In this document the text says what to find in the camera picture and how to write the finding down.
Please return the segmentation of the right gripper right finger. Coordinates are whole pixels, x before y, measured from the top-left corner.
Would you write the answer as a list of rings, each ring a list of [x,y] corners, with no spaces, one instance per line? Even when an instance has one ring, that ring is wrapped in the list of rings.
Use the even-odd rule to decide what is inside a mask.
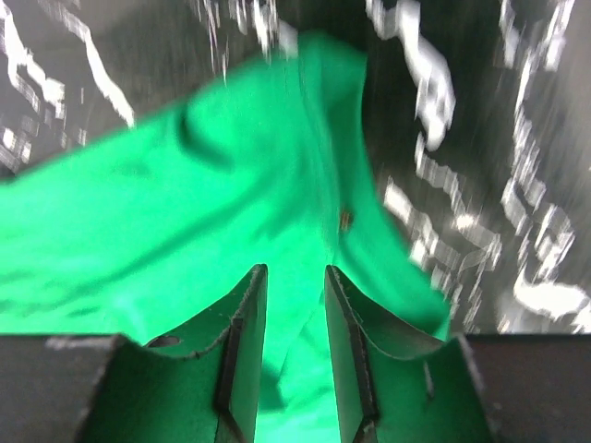
[[[366,297],[335,266],[325,306],[340,439],[454,442],[456,341],[439,341]]]

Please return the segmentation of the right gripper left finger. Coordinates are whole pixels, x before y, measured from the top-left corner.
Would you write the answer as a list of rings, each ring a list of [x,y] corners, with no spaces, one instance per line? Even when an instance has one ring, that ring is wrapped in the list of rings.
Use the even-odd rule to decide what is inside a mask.
[[[267,277],[254,266],[226,296],[140,352],[140,442],[251,442]]]

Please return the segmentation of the green t-shirt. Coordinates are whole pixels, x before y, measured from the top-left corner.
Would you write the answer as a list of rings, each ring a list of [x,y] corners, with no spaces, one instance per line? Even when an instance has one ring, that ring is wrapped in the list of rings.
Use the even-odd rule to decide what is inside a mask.
[[[321,34],[1,186],[1,329],[175,328],[268,267],[258,442],[336,442],[324,270],[438,338],[449,308],[408,258],[361,125],[366,57]]]

